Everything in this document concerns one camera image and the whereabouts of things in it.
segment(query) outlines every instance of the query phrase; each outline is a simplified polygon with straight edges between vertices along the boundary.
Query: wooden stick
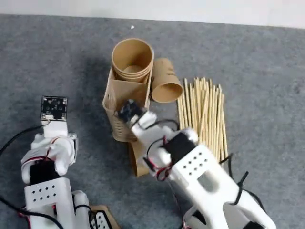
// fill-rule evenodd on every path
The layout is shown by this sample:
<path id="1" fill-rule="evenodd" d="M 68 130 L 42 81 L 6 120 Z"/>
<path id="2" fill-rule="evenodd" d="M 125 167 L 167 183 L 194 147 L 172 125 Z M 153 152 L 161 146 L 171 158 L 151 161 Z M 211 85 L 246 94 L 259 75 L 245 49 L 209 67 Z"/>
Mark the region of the wooden stick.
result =
<path id="1" fill-rule="evenodd" d="M 212 82 L 212 79 L 209 79 L 209 87 L 210 87 L 210 88 L 213 88 L 213 82 Z"/>
<path id="2" fill-rule="evenodd" d="M 182 93 L 182 108 L 183 108 L 183 117 L 184 117 L 184 127 L 188 127 L 188 118 L 187 118 L 187 108 L 186 108 L 186 103 L 185 103 L 185 88 L 183 89 Z"/>
<path id="3" fill-rule="evenodd" d="M 217 99 L 218 99 L 219 89 L 215 90 L 215 96 L 214 96 L 214 108 L 213 108 L 213 153 L 216 156 L 216 122 L 217 122 Z"/>
<path id="4" fill-rule="evenodd" d="M 222 114 L 222 107 L 223 107 L 223 104 L 222 104 L 222 92 L 221 92 L 221 88 L 217 88 L 217 90 L 218 90 L 218 101 L 217 101 L 217 123 L 216 123 L 216 154 L 217 154 L 217 159 L 219 158 L 219 154 L 220 154 L 220 152 L 219 152 L 219 143 L 218 143 L 218 141 L 219 141 L 219 130 L 220 129 L 222 129 L 222 127 L 221 127 L 221 114 Z"/>
<path id="5" fill-rule="evenodd" d="M 210 150 L 211 150 L 211 146 L 212 146 L 212 100 L 213 100 L 213 88 L 210 88 L 210 92 L 209 92 L 209 126 L 208 126 L 208 133 L 209 133 L 208 148 Z"/>
<path id="6" fill-rule="evenodd" d="M 182 96 L 178 98 L 177 101 L 177 106 L 178 106 L 178 117 L 179 117 L 179 125 L 180 129 L 184 129 L 184 116 L 183 116 L 183 108 L 182 108 Z"/>
<path id="7" fill-rule="evenodd" d="M 191 116 L 191 107 L 190 107 L 190 94 L 189 94 L 187 79 L 184 79 L 184 88 L 185 88 L 185 101 L 186 101 L 186 108 L 187 108 L 188 126 L 192 127 L 192 116 Z"/>
<path id="8" fill-rule="evenodd" d="M 209 122 L 208 122 L 208 117 L 209 117 L 209 87 L 206 87 L 205 93 L 207 94 L 207 101 L 206 101 L 206 112 L 204 114 L 204 125 L 205 125 L 205 145 L 208 146 L 208 142 L 209 142 L 209 131 L 208 131 L 208 126 L 209 126 Z"/>
<path id="9" fill-rule="evenodd" d="M 219 158 L 217 159 L 218 162 L 222 161 L 224 159 L 224 139 L 223 139 L 223 129 L 220 128 L 219 131 Z"/>
<path id="10" fill-rule="evenodd" d="M 200 101 L 200 97 L 201 97 L 201 94 L 200 94 L 200 86 L 199 86 L 199 79 L 197 78 L 195 80 L 195 98 L 196 98 L 196 108 L 197 108 L 197 129 L 196 131 L 198 132 L 198 135 L 200 135 L 200 132 L 199 132 L 199 123 L 200 123 L 200 117 L 201 117 L 201 101 Z"/>
<path id="11" fill-rule="evenodd" d="M 190 83 L 190 96 L 191 96 L 191 114 L 192 114 L 192 124 L 193 124 L 193 129 L 197 131 L 197 110 L 195 106 L 195 97 L 194 97 L 194 88 L 192 87 L 192 84 Z"/>
<path id="12" fill-rule="evenodd" d="M 225 132 L 225 123 L 224 123 L 224 106 L 223 106 L 223 112 L 222 112 L 222 126 L 223 126 L 223 138 L 224 138 L 224 157 L 228 157 L 228 145 L 227 145 L 227 136 Z"/>
<path id="13" fill-rule="evenodd" d="M 204 100 L 203 100 L 203 112 L 201 115 L 201 121 L 200 121 L 200 136 L 203 139 L 203 125 L 204 125 L 204 116 L 207 110 L 207 106 L 208 106 L 208 93 L 204 94 Z"/>

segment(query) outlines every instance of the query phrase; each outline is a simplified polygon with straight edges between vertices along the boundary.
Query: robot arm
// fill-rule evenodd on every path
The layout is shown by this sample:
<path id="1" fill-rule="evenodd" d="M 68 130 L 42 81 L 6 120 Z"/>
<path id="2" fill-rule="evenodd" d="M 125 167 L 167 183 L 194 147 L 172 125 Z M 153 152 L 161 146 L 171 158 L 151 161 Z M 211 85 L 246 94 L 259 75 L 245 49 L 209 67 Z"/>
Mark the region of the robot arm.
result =
<path id="1" fill-rule="evenodd" d="M 37 177 L 44 167 L 50 167 L 49 172 L 53 173 L 54 178 L 63 176 L 67 173 L 68 167 L 75 162 L 77 136 L 68 134 L 67 101 L 64 97 L 42 98 L 43 134 L 35 136 L 31 150 L 21 160 L 21 174 L 25 184 L 44 181 L 43 178 Z"/>
<path id="2" fill-rule="evenodd" d="M 197 133 L 188 128 L 174 131 L 159 126 L 156 114 L 139 108 L 129 100 L 118 116 L 143 143 L 147 153 L 142 162 L 153 176 L 167 168 L 168 178 L 179 185 L 205 219 L 198 229 L 276 229 L 274 222 L 214 158 L 211 151 L 197 145 Z"/>

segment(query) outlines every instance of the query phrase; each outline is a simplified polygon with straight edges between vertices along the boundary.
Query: cardboard holder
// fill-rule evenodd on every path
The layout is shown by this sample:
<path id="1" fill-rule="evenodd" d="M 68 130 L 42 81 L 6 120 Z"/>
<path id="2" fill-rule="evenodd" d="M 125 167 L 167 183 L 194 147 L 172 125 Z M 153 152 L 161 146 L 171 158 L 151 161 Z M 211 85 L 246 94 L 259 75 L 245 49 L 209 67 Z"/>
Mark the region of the cardboard holder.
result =
<path id="1" fill-rule="evenodd" d="M 105 205 L 97 205 L 97 206 L 90 206 L 91 210 L 96 213 L 97 211 L 105 211 L 109 222 L 112 226 L 112 229 L 121 229 L 115 218 L 112 216 L 111 212 L 108 210 L 107 206 Z"/>
<path id="2" fill-rule="evenodd" d="M 117 78 L 111 68 L 102 105 L 112 127 L 113 138 L 120 142 L 133 142 L 137 140 L 136 136 L 115 116 L 115 112 L 120 110 L 128 99 L 135 100 L 140 106 L 149 107 L 152 72 L 145 78 L 145 83 L 122 81 Z"/>
<path id="3" fill-rule="evenodd" d="M 159 103 L 177 100 L 183 88 L 176 76 L 172 63 L 166 58 L 154 62 L 152 69 L 152 98 Z"/>
<path id="4" fill-rule="evenodd" d="M 153 67 L 154 52 L 145 41 L 130 38 L 118 43 L 112 51 L 112 65 L 121 80 L 143 82 Z"/>

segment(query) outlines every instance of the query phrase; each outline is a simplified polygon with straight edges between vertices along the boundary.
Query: wire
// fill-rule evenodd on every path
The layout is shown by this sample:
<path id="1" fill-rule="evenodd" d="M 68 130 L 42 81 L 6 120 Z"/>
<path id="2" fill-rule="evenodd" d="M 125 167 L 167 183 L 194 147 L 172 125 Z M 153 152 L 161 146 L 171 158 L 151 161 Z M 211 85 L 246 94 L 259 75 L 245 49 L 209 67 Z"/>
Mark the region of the wire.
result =
<path id="1" fill-rule="evenodd" d="M 225 158 L 224 160 L 222 160 L 221 162 L 219 162 L 219 164 L 222 164 L 226 161 L 228 161 L 228 170 L 229 170 L 229 176 L 232 178 L 232 180 L 234 180 L 233 178 L 233 173 L 232 173 L 232 156 L 233 154 L 230 154 L 227 158 Z M 263 209 L 264 212 L 266 212 L 264 206 L 263 206 L 263 203 L 262 201 L 260 200 L 260 198 L 253 192 L 247 190 L 247 189 L 244 189 L 243 188 L 243 184 L 244 184 L 244 180 L 246 179 L 246 177 L 248 176 L 249 172 L 246 171 L 242 177 L 242 179 L 237 183 L 237 185 L 239 186 L 239 191 L 238 191 L 238 194 L 237 194 L 237 197 L 236 197 L 236 200 L 235 202 L 232 204 L 232 205 L 237 205 L 240 198 L 241 198 L 241 195 L 242 195 L 242 191 L 246 191 L 248 192 L 255 200 L 256 202 L 258 203 L 258 205 Z"/>
<path id="2" fill-rule="evenodd" d="M 31 132 L 31 131 L 37 130 L 39 128 L 42 128 L 42 127 L 48 125 L 49 123 L 50 123 L 50 121 L 47 124 L 31 127 L 31 128 L 25 129 L 25 130 L 19 132 L 18 134 L 16 134 L 0 149 L 0 156 L 3 154 L 4 150 L 6 150 L 6 148 L 9 147 L 10 144 L 12 144 L 18 137 L 20 137 L 21 135 L 23 135 L 27 132 Z"/>
<path id="3" fill-rule="evenodd" d="M 160 123 L 174 123 L 174 124 L 176 125 L 176 127 L 177 127 L 176 131 L 177 131 L 177 130 L 180 130 L 180 125 L 179 125 L 179 123 L 178 123 L 176 120 L 174 120 L 174 119 L 163 119 L 163 120 L 159 120 L 159 121 L 156 121 L 156 122 L 154 122 L 153 124 L 149 125 L 149 126 L 146 127 L 146 128 L 142 128 L 141 126 L 140 126 L 140 128 L 142 128 L 142 129 L 144 129 L 144 130 L 147 130 L 147 129 L 152 128 L 153 126 L 158 125 L 158 124 L 160 124 Z"/>
<path id="4" fill-rule="evenodd" d="M 151 149 L 151 147 L 152 147 L 154 144 L 156 144 L 157 142 L 163 140 L 163 138 L 164 138 L 164 137 L 161 137 L 161 138 L 159 138 L 159 139 L 157 139 L 157 140 L 155 140 L 155 141 L 153 141 L 153 142 L 151 143 L 151 145 L 148 147 L 148 149 L 147 149 L 147 151 L 146 151 L 146 158 L 148 158 L 148 153 L 149 153 L 149 150 Z"/>
<path id="5" fill-rule="evenodd" d="M 63 226 L 57 221 L 57 219 L 46 215 L 46 214 L 42 214 L 42 213 L 38 213 L 38 212 L 31 212 L 31 211 L 27 211 L 27 210 L 23 210 L 23 209 L 19 209 L 18 207 L 16 207 L 15 205 L 11 204 L 10 202 L 8 202 L 6 199 L 4 199 L 1 195 L 0 195 L 0 201 L 5 204 L 6 206 L 8 206 L 9 208 L 15 210 L 16 212 L 19 212 L 23 215 L 26 216 L 39 216 L 39 217 L 44 217 L 50 221 L 52 221 L 53 223 L 56 224 L 56 226 L 58 226 L 59 229 L 64 229 Z"/>

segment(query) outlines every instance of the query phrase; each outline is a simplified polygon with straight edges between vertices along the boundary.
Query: tipped-over paper cup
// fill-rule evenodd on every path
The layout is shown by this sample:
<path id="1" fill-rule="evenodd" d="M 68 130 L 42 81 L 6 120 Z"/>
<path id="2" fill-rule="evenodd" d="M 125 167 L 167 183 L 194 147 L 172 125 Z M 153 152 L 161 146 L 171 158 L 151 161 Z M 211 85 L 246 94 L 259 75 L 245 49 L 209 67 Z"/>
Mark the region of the tipped-over paper cup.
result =
<path id="1" fill-rule="evenodd" d="M 121 79 L 141 82 L 152 69 L 153 49 L 140 39 L 123 40 L 113 49 L 112 65 Z"/>
<path id="2" fill-rule="evenodd" d="M 154 62 L 152 69 L 152 98 L 159 103 L 177 100 L 183 88 L 177 78 L 172 63 L 165 58 Z"/>

